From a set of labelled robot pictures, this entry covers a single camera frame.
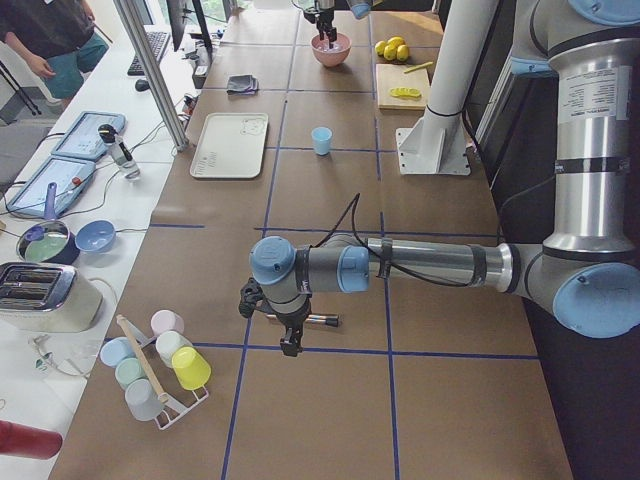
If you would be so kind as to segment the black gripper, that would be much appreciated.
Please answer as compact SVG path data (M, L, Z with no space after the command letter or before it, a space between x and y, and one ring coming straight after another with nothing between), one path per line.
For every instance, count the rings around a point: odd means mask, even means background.
M310 296L299 293L295 284L288 281L261 285L249 279L240 289L239 313L251 318L255 311L270 313L285 327L280 347L285 356L297 356L302 352L303 324L311 313Z
M327 39L329 42L335 42L337 39L337 29L333 26L335 10L334 0L304 0L302 2L302 11L304 17L310 23L316 23L318 31L317 46L319 47L324 40L324 22L327 24Z

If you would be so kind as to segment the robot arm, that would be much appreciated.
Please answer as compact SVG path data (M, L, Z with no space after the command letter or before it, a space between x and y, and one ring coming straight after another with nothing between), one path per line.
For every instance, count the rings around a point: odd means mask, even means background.
M307 6L302 6L302 13L304 18L316 27L319 38L326 40L328 46L332 47L338 36L338 31L333 25L337 9L346 8L355 19L360 20L365 18L375 5L379 4L380 1L370 0L315 0Z
M495 247L327 235L294 247L271 236L250 252L239 311L275 316L284 354L302 349L315 292L361 292L371 276L401 273L448 287L491 286L527 298L564 327L610 338L639 323L639 272L623 231L635 1L520 1L512 70L556 73L554 230L539 244Z

